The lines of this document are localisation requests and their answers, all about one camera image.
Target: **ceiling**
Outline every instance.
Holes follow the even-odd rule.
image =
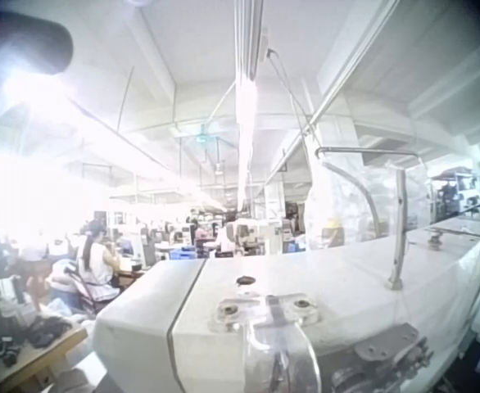
[[[278,52],[308,111],[305,81],[310,85],[319,80],[326,61],[344,44],[348,26],[351,30],[354,18],[361,17],[359,9],[369,4],[363,1],[265,0],[269,47]],[[68,94],[112,132],[218,199],[230,202],[226,193],[235,197],[234,91],[208,123],[235,76],[232,0],[153,0],[145,7],[124,0],[25,0],[7,1],[3,7],[54,20],[70,31],[75,54],[59,78]],[[390,115],[406,124],[420,122],[418,129],[430,124],[444,136],[457,137],[465,155],[480,143],[480,19],[464,4],[400,0],[366,49],[342,87],[361,146],[413,149],[426,160],[456,153],[434,142],[431,128],[425,136],[395,129]],[[286,138],[298,130],[289,96],[267,60],[259,65],[257,85],[253,187],[274,172],[275,157],[284,154]],[[328,94],[318,84],[313,90],[313,102]],[[359,101],[349,99],[357,96]],[[370,102],[379,102],[383,111],[373,121],[365,117]],[[209,138],[199,141],[206,125]],[[0,147],[58,161],[72,173],[117,187],[121,196],[132,196],[138,181],[145,201],[154,201],[152,196],[178,198],[154,170],[135,177],[127,160],[115,162],[114,153],[103,154],[102,142],[86,142],[70,124],[44,121],[23,105],[0,116]],[[412,165],[395,156],[370,156],[365,163],[383,165],[387,160]],[[217,163],[224,174],[215,174]],[[286,189],[305,195],[311,178],[301,145],[281,173]]]

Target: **long black hair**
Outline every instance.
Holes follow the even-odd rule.
[[[94,239],[106,233],[106,229],[98,221],[91,221],[87,226],[87,239],[85,240],[84,251],[82,252],[82,260],[84,260],[84,269],[91,270],[91,248],[93,247]]]

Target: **wooden table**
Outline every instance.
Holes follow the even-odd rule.
[[[133,284],[136,280],[141,278],[145,273],[147,273],[147,270],[139,270],[137,272],[134,272],[132,270],[120,270],[118,274],[118,282],[120,285],[124,288],[130,287],[131,284]]]
[[[35,349],[29,342],[22,346],[16,364],[7,368],[0,359],[0,392],[42,391],[55,382],[67,368],[65,355],[87,337],[77,323],[48,348]]]

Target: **worker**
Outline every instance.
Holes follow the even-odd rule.
[[[228,215],[224,221],[224,226],[218,230],[216,235],[216,244],[220,246],[220,252],[235,252],[237,251],[237,244],[227,236],[227,226],[232,225],[236,220],[233,215]]]
[[[102,244],[106,229],[98,221],[91,221],[79,259],[79,274],[95,301],[110,301],[120,294],[115,273],[120,270],[120,259]]]
[[[200,226],[199,224],[197,224],[197,230],[194,233],[194,238],[195,240],[208,238],[207,231],[204,228],[202,228],[202,226]]]

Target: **sewing machine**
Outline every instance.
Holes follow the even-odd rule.
[[[399,286],[395,242],[160,262],[95,350],[128,393],[426,391],[480,334],[480,219],[410,231]]]

